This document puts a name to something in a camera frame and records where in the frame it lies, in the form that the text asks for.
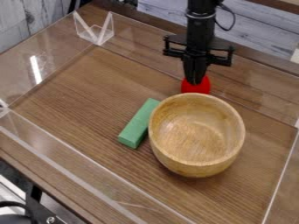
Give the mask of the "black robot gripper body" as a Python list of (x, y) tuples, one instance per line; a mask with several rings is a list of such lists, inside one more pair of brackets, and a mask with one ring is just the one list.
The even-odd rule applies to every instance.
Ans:
[(232, 64), (232, 55), (235, 52), (234, 45), (212, 38), (210, 43), (202, 48), (191, 46), (187, 43), (184, 34), (171, 34), (163, 37), (164, 49), (163, 54), (175, 58), (183, 58), (184, 54), (200, 56), (207, 59), (207, 64), (230, 67)]

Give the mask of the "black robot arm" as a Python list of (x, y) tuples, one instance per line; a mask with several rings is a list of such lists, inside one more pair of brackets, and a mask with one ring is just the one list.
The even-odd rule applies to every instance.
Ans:
[[(230, 31), (236, 22), (236, 16), (223, 2), (224, 0), (188, 0), (184, 13), (186, 33), (163, 37), (163, 54), (182, 60), (184, 78), (191, 85), (202, 83), (210, 65), (230, 67), (232, 64), (235, 47), (215, 40), (215, 25)], [(230, 27), (223, 27), (216, 19), (218, 7), (234, 15)]]

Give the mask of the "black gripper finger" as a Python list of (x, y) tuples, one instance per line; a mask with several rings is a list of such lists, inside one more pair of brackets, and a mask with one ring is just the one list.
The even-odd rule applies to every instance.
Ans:
[(198, 83), (202, 83), (202, 79), (206, 75), (208, 66), (210, 66), (210, 62), (207, 61), (207, 58), (199, 57), (198, 62), (196, 62), (196, 75), (198, 75), (196, 81), (198, 81)]
[(196, 71), (195, 71), (195, 59), (188, 54), (183, 55), (183, 70), (184, 70), (184, 77), (186, 80), (192, 84), (196, 85)]

